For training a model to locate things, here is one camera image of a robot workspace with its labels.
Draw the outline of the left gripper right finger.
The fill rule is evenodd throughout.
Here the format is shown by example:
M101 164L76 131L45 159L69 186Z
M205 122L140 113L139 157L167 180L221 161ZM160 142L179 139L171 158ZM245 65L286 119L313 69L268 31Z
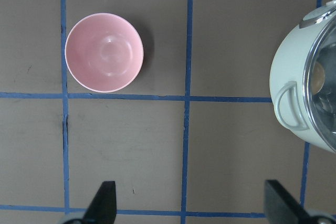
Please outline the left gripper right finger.
M264 214L269 223L304 223L309 214L277 180L264 182Z

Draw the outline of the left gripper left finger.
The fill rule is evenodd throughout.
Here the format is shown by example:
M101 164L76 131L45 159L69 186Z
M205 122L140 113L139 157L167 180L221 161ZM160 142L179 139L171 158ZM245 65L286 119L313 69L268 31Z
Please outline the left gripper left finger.
M84 223L114 223L116 219L115 181L105 181L99 187L83 216Z

